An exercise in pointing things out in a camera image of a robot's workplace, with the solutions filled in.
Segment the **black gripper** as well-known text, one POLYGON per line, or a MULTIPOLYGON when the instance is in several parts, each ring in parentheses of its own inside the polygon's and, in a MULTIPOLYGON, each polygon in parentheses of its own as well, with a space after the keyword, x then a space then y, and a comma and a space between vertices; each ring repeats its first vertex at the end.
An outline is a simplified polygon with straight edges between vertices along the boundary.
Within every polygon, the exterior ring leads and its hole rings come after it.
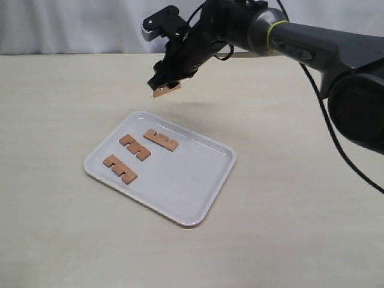
POLYGON ((177 81, 193 77, 226 45, 250 51, 248 32, 265 9, 266 1, 205 1, 200 19, 166 44, 166 54, 155 64, 149 87, 153 91, 175 87, 177 81))

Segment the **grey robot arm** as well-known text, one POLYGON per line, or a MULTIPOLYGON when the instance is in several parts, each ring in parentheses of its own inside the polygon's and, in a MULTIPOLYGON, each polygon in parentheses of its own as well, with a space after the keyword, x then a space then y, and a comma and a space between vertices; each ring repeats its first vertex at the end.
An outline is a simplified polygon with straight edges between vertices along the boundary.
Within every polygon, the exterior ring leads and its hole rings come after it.
POLYGON ((383 152, 383 38, 289 22, 266 1, 205 1, 190 25, 170 5, 147 17, 143 37, 167 37, 152 89, 191 78, 231 45, 260 56, 277 51, 321 74, 320 98, 349 141, 383 152))

